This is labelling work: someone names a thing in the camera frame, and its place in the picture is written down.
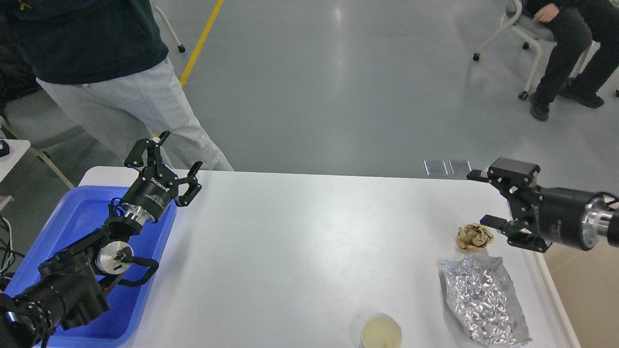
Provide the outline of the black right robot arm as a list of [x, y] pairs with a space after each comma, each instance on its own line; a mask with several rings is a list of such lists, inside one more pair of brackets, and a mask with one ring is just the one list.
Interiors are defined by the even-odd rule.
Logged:
[[610, 192], [544, 188], [537, 184], [540, 167], [500, 157], [468, 180], [496, 188], [509, 205], [511, 220], [486, 215], [480, 223], [505, 235], [508, 243], [535, 252], [553, 243], [590, 251], [600, 238], [619, 244], [618, 197]]

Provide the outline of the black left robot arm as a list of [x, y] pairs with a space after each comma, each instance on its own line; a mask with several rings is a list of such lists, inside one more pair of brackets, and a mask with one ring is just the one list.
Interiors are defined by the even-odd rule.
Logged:
[[110, 201], [101, 227], [42, 262], [37, 283], [16, 296], [1, 295], [4, 348], [46, 347], [57, 326], [84, 326], [108, 311], [116, 286], [143, 286], [155, 275], [159, 263], [136, 256], [130, 238], [159, 222], [171, 202], [188, 206], [201, 190], [201, 161], [184, 178], [164, 165], [161, 147], [169, 136], [164, 131], [136, 141], [124, 165], [139, 176], [122, 198]]

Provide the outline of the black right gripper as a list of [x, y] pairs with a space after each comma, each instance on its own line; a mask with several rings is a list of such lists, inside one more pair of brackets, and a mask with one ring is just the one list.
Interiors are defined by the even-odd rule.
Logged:
[[515, 220], [485, 215], [480, 225], [499, 231], [508, 244], [545, 253], [554, 243], [589, 251], [600, 238], [611, 238], [611, 196], [568, 188], [540, 188], [540, 166], [500, 157], [482, 170], [471, 170], [467, 180], [489, 183], [509, 205]]

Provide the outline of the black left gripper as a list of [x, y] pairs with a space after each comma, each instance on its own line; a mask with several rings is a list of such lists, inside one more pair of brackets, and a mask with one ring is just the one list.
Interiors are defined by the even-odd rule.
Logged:
[[[162, 145], [169, 136], [170, 132], [164, 131], [152, 139], [139, 139], [124, 160], [124, 167], [141, 171], [141, 174], [122, 196], [120, 205], [125, 212], [140, 216], [141, 224], [159, 222], [173, 198], [177, 207], [190, 205], [202, 189], [197, 179], [203, 165], [201, 161], [196, 161], [184, 178], [178, 178], [163, 162]], [[178, 187], [184, 184], [188, 189], [177, 195]]]

